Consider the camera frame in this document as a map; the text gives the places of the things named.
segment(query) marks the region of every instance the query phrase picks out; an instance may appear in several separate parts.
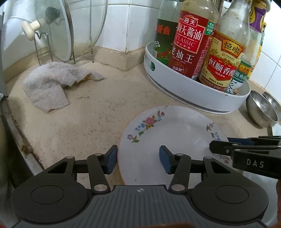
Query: glass bottle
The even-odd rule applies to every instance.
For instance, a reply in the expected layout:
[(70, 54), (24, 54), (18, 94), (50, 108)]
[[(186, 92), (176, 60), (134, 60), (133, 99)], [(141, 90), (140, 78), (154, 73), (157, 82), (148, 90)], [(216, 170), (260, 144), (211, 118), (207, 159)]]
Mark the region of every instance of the glass bottle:
[(259, 51), (258, 51), (258, 54), (257, 54), (257, 57), (256, 57), (256, 61), (254, 63), (254, 65), (252, 66), (250, 72), (248, 73), (246, 79), (249, 80), (250, 76), (252, 75), (252, 72), (254, 71), (258, 61), (259, 61), (259, 58), (260, 58), (260, 53), (262, 52), (262, 44), (263, 44), (263, 39), (264, 39), (264, 30), (265, 30), (265, 27), (266, 27), (266, 23), (264, 22), (264, 26), (263, 26), (263, 32), (262, 32), (262, 38), (260, 40), (260, 47), (259, 47)]
[(234, 0), (220, 17), (199, 81), (224, 92), (229, 85), (250, 40), (251, 0)]
[(212, 0), (182, 3), (170, 68), (192, 79), (198, 77), (218, 18), (219, 12)]
[(259, 54), (260, 42), (262, 39), (263, 20), (266, 14), (267, 5), (261, 0), (252, 2), (250, 11), (250, 41), (248, 47), (241, 58), (241, 63), (235, 71), (234, 76), (226, 89), (228, 94), (237, 94), (238, 89), (244, 83), (247, 75), (251, 71)]
[(183, 0), (163, 0), (158, 13), (153, 57), (168, 65)]

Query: stainless steel bowl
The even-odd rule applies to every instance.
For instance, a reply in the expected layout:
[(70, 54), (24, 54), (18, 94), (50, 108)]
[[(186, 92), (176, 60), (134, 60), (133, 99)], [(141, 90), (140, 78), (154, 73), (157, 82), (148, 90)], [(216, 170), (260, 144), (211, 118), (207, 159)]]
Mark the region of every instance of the stainless steel bowl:
[(272, 105), (272, 107), (275, 109), (277, 116), (278, 116), (278, 122), (281, 121), (281, 105), (278, 103), (277, 100), (273, 96), (271, 96), (269, 93), (264, 92), (262, 94)]
[(278, 116), (269, 101), (256, 91), (251, 91), (246, 99), (246, 108), (249, 117), (261, 127), (273, 126)]

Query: purple label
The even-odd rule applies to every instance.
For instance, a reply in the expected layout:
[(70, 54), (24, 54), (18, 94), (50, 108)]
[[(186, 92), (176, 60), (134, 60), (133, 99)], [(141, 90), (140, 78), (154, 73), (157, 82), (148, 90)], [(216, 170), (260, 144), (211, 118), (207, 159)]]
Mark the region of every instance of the purple label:
[(250, 11), (250, 26), (257, 32), (262, 32), (265, 13), (266, 9), (261, 9), (252, 5)]

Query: kitchen countertop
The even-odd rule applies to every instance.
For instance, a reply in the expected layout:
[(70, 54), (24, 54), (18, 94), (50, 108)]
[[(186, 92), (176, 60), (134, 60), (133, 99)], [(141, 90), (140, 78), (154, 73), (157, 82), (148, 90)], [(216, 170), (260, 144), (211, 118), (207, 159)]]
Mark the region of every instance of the kitchen countertop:
[[(22, 89), (22, 81), (34, 67), (7, 83), (13, 117), (44, 168), (66, 156), (86, 159), (91, 154), (105, 153), (114, 144), (119, 145), (126, 126), (147, 109), (161, 105), (188, 107), (155, 87), (143, 64), (127, 72), (101, 63), (90, 62), (83, 67), (104, 75), (105, 79), (66, 88), (70, 105), (48, 113), (34, 107)], [(249, 84), (252, 90), (263, 92), (253, 82)], [(245, 104), (230, 114), (198, 112), (215, 122), (227, 137), (268, 135), (268, 129), (249, 119)], [(113, 174), (106, 176), (111, 186), (123, 184), (118, 165)], [(86, 174), (79, 174), (78, 181), (90, 188)]]

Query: dish towel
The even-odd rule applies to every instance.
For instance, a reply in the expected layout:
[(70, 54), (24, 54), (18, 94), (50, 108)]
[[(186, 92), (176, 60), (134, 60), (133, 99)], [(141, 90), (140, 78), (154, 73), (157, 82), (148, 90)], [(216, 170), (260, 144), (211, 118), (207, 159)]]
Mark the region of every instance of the dish towel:
[(82, 67), (51, 62), (34, 69), (23, 80), (23, 90), (35, 107), (49, 112), (69, 105), (64, 93), (65, 86), (72, 86), (82, 80), (99, 81), (104, 77)]

